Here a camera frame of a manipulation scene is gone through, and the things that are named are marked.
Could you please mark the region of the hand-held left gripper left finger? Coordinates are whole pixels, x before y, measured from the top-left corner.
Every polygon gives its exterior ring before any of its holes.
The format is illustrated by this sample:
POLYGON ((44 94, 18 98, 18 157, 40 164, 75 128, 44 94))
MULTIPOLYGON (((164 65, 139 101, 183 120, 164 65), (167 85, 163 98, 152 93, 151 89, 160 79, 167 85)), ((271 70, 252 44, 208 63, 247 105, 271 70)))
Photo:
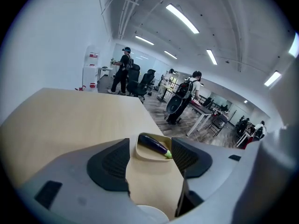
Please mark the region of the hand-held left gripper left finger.
POLYGON ((136 224, 126 167, 128 138, 65 153, 18 189, 22 200, 48 223, 136 224))

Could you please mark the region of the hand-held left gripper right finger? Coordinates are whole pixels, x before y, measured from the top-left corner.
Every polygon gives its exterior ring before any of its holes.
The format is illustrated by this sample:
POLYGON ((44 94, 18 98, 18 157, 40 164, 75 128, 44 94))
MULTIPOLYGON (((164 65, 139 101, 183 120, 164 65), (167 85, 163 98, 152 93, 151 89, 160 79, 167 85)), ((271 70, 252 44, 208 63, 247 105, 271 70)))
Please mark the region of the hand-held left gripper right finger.
POLYGON ((264 212, 259 164, 263 144, 245 150, 172 138, 183 186, 177 221, 257 221, 264 212))

